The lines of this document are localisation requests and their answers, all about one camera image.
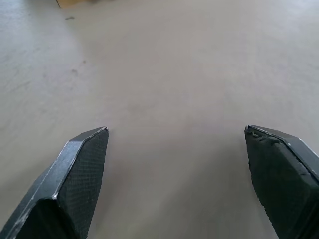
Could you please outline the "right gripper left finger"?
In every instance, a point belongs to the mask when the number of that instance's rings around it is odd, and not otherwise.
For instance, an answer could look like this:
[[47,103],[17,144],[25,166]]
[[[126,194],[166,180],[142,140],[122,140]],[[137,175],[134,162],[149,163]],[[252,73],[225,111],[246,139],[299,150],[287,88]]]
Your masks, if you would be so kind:
[[69,140],[29,188],[0,239],[87,239],[108,139],[108,129],[100,127]]

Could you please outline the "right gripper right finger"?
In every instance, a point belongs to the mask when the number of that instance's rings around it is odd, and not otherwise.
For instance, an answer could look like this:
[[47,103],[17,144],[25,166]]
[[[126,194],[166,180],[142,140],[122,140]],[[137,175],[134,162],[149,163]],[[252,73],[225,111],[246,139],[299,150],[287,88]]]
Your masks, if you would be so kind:
[[319,156],[281,131],[244,133],[252,185],[279,239],[319,239]]

